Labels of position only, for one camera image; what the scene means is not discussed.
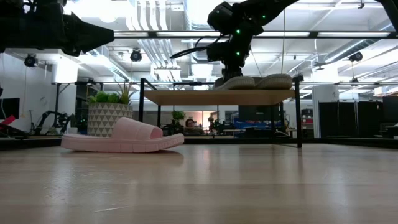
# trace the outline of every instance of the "person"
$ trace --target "person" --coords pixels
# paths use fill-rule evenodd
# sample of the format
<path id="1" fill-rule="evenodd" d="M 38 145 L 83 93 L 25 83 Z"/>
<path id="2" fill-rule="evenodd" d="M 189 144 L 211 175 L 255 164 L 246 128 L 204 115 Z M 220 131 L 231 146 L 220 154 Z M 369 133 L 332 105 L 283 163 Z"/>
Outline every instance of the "person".
<path id="1" fill-rule="evenodd" d="M 195 127 L 195 122 L 192 119 L 188 119 L 185 121 L 185 127 L 193 128 L 193 127 Z"/>
<path id="2" fill-rule="evenodd" d="M 202 135 L 203 129 L 201 127 L 195 127 L 195 122 L 192 119 L 185 121 L 185 128 L 183 134 L 185 135 Z"/>

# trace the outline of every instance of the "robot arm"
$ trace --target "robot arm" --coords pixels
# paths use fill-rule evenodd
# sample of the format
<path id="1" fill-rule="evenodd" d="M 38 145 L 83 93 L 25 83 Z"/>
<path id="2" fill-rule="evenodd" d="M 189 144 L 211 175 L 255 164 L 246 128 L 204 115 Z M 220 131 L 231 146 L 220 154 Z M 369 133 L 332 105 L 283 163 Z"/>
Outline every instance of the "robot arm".
<path id="1" fill-rule="evenodd" d="M 241 67 L 249 56 L 251 41 L 255 35 L 264 30 L 262 27 L 273 21 L 285 8 L 298 0 L 247 0 L 232 6 L 223 2 L 216 6 L 208 16 L 208 24 L 221 36 L 229 36 L 229 40 L 216 42 L 207 47 L 188 49 L 179 52 L 172 58 L 181 57 L 196 50 L 207 50 L 209 62 L 221 61 L 224 80 L 240 76 Z M 387 12 L 394 28 L 398 28 L 398 0 L 376 0 Z"/>

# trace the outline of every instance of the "slipper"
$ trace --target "slipper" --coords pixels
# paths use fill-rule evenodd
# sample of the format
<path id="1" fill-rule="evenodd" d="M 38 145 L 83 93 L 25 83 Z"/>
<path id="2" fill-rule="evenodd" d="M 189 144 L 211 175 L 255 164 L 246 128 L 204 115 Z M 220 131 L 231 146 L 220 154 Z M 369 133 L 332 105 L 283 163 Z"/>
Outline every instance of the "slipper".
<path id="1" fill-rule="evenodd" d="M 155 152 L 179 146 L 184 135 L 163 137 L 163 131 L 149 124 L 120 118 L 114 125 L 110 138 L 64 134 L 61 146 L 66 149 L 88 152 Z"/>
<path id="2" fill-rule="evenodd" d="M 288 74 L 273 74 L 253 79 L 258 90 L 289 90 L 293 86 L 293 79 Z"/>
<path id="3" fill-rule="evenodd" d="M 224 83 L 224 78 L 215 81 L 214 90 L 252 90 L 254 88 L 254 79 L 251 77 L 233 77 Z"/>

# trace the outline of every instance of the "white geometric planter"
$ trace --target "white geometric planter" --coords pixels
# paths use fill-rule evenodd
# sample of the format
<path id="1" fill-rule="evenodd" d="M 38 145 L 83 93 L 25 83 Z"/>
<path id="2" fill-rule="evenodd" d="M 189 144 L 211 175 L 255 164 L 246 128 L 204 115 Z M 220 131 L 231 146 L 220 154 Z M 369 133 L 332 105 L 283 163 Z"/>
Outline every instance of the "white geometric planter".
<path id="1" fill-rule="evenodd" d="M 132 107 L 119 103 L 91 103 L 88 105 L 88 135 L 111 137 L 113 127 L 122 118 L 132 119 Z"/>

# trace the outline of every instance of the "shelf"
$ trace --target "shelf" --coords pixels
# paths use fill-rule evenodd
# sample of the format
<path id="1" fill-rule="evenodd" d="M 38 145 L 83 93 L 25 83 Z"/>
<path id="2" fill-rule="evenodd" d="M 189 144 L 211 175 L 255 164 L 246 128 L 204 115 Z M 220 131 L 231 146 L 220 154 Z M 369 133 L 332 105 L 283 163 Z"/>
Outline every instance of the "shelf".
<path id="1" fill-rule="evenodd" d="M 157 105 L 276 105 L 294 90 L 152 90 L 145 97 Z"/>

